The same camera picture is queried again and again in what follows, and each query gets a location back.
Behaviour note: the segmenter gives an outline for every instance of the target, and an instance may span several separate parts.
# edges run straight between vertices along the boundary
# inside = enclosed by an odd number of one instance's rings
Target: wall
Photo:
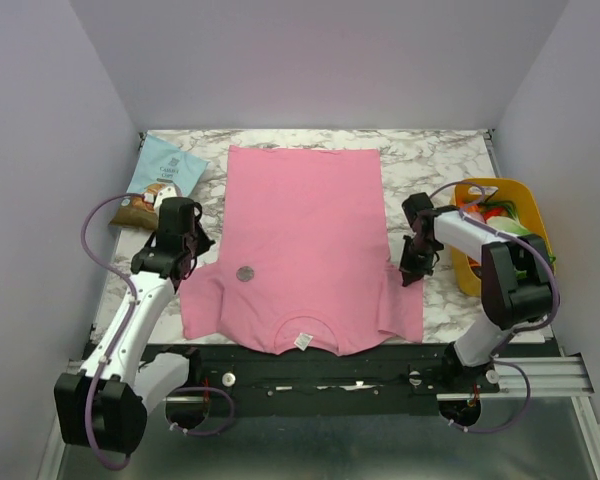
[[[66,0],[0,0],[0,479],[37,475],[53,385],[87,338],[102,273],[83,217],[124,191],[136,129]],[[91,243],[110,255],[102,222]]]
[[[72,0],[142,128],[492,128],[566,0]]]
[[[600,0],[571,0],[496,130],[503,174],[534,191],[558,257],[556,320],[600,418]]]

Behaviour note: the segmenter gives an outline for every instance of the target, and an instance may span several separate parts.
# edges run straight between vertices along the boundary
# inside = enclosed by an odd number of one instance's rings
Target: bag of chips
[[[173,185],[179,196],[188,196],[208,163],[169,142],[147,135],[127,193],[151,193],[155,198],[162,188]],[[158,216],[153,205],[143,198],[125,198],[111,224],[155,230]]]

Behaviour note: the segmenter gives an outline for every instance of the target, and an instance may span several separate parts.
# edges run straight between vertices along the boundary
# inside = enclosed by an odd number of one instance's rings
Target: plastic container
[[[509,178],[468,178],[467,181],[477,183],[483,187],[497,187],[498,190],[493,196],[490,196],[490,192],[487,190],[487,198],[494,202],[506,200],[513,202],[518,211],[520,223],[528,230],[540,235],[547,245],[549,254],[553,254],[547,232],[542,223],[540,211],[538,210],[538,205],[533,198],[531,190],[524,184]],[[480,193],[475,187],[469,185],[456,185],[451,198],[451,203],[456,205],[457,199],[460,199],[464,203],[468,203],[479,196]],[[473,270],[469,265],[468,257],[459,250],[452,248],[451,261],[453,262],[453,270],[455,271],[456,281],[458,282],[460,290],[467,295],[479,297],[481,292],[480,279],[473,273]]]

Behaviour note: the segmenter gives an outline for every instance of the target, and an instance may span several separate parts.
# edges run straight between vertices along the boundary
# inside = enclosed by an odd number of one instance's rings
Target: white marble tabletop
[[[484,139],[476,131],[414,130],[159,130],[150,132],[183,150],[208,160],[209,166],[191,197],[203,208],[202,226],[216,240],[211,251],[199,259],[200,265],[218,257],[222,234],[227,155],[230,145],[259,148],[378,149],[382,159],[387,230],[391,261],[398,264],[409,226],[400,205],[412,193],[432,192],[446,183],[469,177],[493,177],[493,167]],[[449,202],[451,191],[442,192],[435,203]],[[129,272],[131,257],[148,238],[146,231],[123,229],[118,238],[114,263]],[[106,280],[91,339],[98,342],[120,306],[125,284],[109,275]],[[445,248],[435,274],[425,278],[425,343],[447,343],[459,338],[482,315],[480,299],[464,295],[457,287],[451,255]],[[520,335],[517,341],[541,342],[536,332]],[[391,339],[389,343],[402,342]],[[220,334],[196,340],[182,336],[179,298],[160,316],[150,344],[232,343]]]

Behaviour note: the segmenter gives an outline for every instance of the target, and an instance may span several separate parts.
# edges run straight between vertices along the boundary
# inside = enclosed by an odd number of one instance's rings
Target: pink shirt
[[[231,147],[218,261],[180,298],[185,337],[263,352],[301,334],[338,355],[422,341],[422,282],[403,288],[389,263],[378,152]]]

